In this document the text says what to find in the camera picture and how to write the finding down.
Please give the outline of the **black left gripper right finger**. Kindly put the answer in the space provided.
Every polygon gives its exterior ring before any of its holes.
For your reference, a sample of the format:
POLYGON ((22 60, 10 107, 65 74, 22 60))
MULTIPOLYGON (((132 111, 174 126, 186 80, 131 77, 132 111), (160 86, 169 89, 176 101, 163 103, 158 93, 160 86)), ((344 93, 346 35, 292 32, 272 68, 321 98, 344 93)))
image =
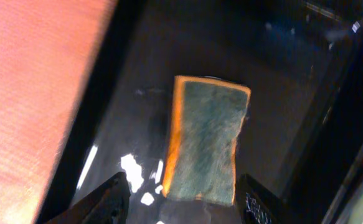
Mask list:
POLYGON ((243 224, 290 223, 284 203, 248 174, 236 181, 235 203, 243 224))

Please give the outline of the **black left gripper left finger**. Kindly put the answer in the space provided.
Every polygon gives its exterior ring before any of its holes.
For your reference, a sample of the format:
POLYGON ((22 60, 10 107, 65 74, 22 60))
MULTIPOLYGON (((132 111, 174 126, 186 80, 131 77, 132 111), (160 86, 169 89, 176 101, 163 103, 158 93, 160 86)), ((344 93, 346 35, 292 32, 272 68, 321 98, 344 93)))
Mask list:
POLYGON ((48 224, 125 224, 129 211, 130 188, 125 172, 118 172, 70 209, 48 224))

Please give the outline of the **green and yellow sponge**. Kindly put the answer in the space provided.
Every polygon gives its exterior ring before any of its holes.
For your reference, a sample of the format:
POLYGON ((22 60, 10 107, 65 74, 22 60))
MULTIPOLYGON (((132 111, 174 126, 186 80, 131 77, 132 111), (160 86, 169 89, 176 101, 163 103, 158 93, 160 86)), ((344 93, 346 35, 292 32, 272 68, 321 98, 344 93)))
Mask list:
POLYGON ((225 80, 175 77, 164 197, 234 204, 237 140, 250 96, 248 87, 225 80))

